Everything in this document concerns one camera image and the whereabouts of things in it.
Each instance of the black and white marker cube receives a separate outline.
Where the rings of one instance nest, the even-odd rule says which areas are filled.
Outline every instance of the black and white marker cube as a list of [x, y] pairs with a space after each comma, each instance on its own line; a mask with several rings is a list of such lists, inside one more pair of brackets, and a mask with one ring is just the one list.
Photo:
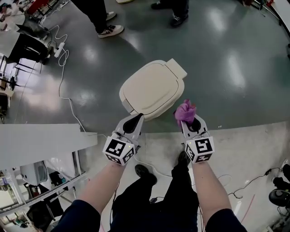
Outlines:
[[193, 163], [208, 161], [214, 153], [213, 137], [186, 141], [185, 152]]
[[119, 139], [108, 137], [103, 149], [108, 160], [125, 165], [135, 154], [135, 145]]

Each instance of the pink cloth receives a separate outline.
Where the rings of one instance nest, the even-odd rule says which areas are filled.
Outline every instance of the pink cloth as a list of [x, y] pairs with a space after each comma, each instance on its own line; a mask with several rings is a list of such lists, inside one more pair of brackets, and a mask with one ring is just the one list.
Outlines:
[[195, 105], [191, 105], [189, 99], [184, 100], [184, 102], [179, 107], [177, 107], [176, 111], [174, 112], [178, 126], [182, 127], [181, 121], [188, 122], [188, 124], [191, 125], [194, 121], [195, 112]]

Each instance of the gray floor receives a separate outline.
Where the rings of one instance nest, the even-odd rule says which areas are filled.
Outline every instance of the gray floor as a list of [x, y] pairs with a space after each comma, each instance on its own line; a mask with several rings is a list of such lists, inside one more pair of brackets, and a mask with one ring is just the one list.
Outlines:
[[[97, 37], [72, 3], [46, 20], [47, 27], [60, 26], [59, 35], [68, 34], [61, 95], [72, 98], [88, 131], [112, 131], [128, 115], [119, 99], [123, 82], [148, 62], [171, 58], [188, 73], [184, 93], [171, 109], [145, 123], [145, 132], [179, 131], [172, 113], [186, 98], [210, 130], [289, 119], [289, 38], [272, 15], [264, 11], [264, 17], [236, 0], [190, 0], [188, 21], [172, 29], [172, 11], [153, 11], [153, 2], [106, 0], [107, 11], [118, 13], [110, 23], [125, 27], [120, 36], [106, 39]], [[39, 69], [37, 64], [24, 92], [16, 89], [6, 123], [76, 123], [68, 101], [57, 97], [58, 60], [52, 58], [41, 74]], [[28, 75], [19, 73], [20, 84]]]

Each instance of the black sleeve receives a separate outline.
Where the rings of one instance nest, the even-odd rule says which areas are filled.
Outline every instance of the black sleeve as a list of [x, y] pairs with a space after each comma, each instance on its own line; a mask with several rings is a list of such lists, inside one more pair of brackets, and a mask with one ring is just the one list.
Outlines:
[[217, 211], [209, 219], [206, 232], [247, 232], [231, 209]]
[[58, 225], [52, 232], [99, 231], [101, 216], [89, 203], [75, 200], [63, 213]]

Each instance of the toilet seat lid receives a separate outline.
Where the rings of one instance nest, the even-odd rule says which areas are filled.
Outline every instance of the toilet seat lid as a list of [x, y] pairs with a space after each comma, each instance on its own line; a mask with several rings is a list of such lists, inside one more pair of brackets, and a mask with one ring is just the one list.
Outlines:
[[137, 113], [150, 114], [178, 91], [177, 77], [160, 63], [148, 65], [124, 83], [124, 96]]

